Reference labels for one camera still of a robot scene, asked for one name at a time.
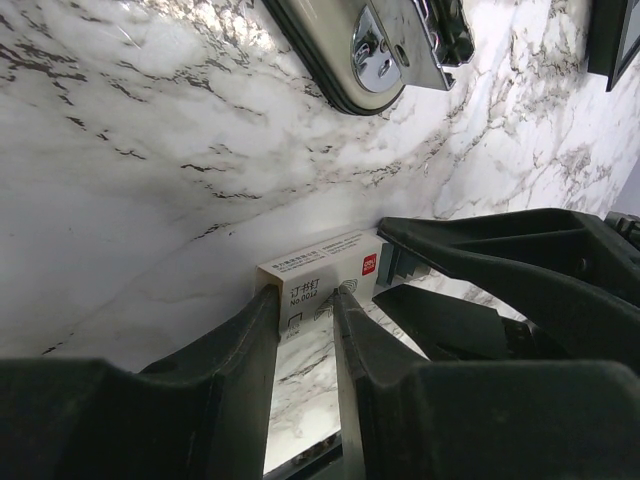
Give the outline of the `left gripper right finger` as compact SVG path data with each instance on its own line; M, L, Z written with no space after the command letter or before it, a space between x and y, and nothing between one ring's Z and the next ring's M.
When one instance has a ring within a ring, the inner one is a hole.
M639 379L607 361L431 362L334 293L348 479L635 479Z

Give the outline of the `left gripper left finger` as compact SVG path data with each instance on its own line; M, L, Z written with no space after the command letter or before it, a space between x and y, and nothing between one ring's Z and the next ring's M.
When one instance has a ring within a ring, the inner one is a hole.
M1 364L5 479L259 479L279 292L139 373L99 359Z

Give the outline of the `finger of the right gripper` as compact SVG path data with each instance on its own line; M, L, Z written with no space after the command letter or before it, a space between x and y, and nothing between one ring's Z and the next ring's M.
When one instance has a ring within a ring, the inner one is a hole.
M565 360L567 351L532 322L490 307L400 285L374 297L432 361Z
M584 359L639 367L639 252L600 218L537 209L437 221L386 217L379 234L472 283Z

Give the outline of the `grey black stapler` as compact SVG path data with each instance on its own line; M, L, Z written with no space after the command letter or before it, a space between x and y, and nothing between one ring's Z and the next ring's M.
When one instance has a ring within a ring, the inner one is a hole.
M459 1L270 0L265 4L337 110L371 116L405 86L448 91L474 42Z

